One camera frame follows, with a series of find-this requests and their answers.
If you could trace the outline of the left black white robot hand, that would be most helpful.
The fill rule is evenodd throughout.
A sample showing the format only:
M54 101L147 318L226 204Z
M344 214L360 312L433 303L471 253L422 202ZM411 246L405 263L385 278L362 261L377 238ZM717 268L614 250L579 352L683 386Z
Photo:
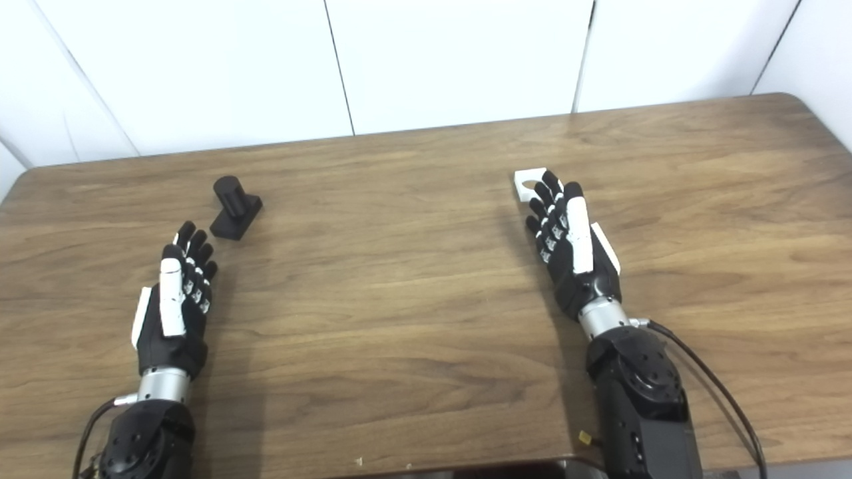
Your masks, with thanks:
M186 221L162 248L158 281L141 289L131 343L140 374L176 368L194 380L209 354L205 342L217 264L207 233Z

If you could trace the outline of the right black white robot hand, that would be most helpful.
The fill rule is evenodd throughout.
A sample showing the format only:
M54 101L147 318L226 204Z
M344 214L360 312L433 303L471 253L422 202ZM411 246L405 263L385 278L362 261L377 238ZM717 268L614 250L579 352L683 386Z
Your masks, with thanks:
M562 183L546 169L535 183L525 224L554 285L556 304L578 321L596 300L622 300L620 268L588 217L578 182Z

